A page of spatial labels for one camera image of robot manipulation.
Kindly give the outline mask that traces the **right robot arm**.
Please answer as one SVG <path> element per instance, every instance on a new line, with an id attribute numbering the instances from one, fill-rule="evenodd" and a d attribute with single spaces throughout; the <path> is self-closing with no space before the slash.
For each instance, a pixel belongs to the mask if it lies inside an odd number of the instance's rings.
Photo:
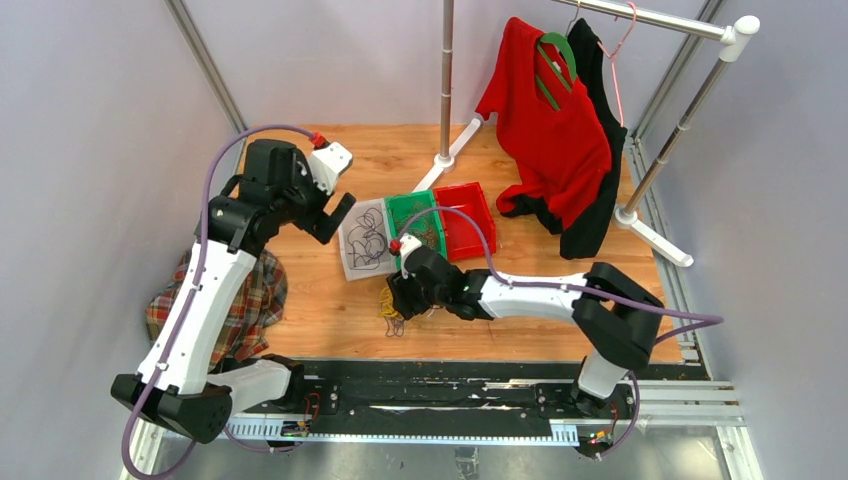
<path id="1" fill-rule="evenodd" d="M 467 321 L 532 317 L 576 325 L 592 350 L 566 403 L 584 417 L 610 408 L 618 383 L 648 365 L 664 315 L 661 301 L 603 262 L 583 274 L 528 277 L 463 271 L 422 247 L 386 283 L 405 320 L 439 307 Z"/>

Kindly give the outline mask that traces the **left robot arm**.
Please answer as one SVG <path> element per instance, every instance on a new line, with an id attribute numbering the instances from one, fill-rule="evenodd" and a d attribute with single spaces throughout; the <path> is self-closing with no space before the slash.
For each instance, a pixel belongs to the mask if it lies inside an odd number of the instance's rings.
<path id="1" fill-rule="evenodd" d="M 212 374 L 209 363 L 237 292 L 268 241 L 293 224 L 326 244 L 355 204 L 345 194 L 324 208 L 353 164 L 338 142 L 318 140 L 310 154 L 279 140 L 246 148 L 244 170 L 213 197 L 196 229 L 186 278 L 164 329 L 137 371 L 119 374 L 111 395 L 140 417 L 201 444 L 215 440 L 230 418 L 271 402 L 283 413 L 306 400 L 302 364 L 268 354 L 254 363 Z"/>

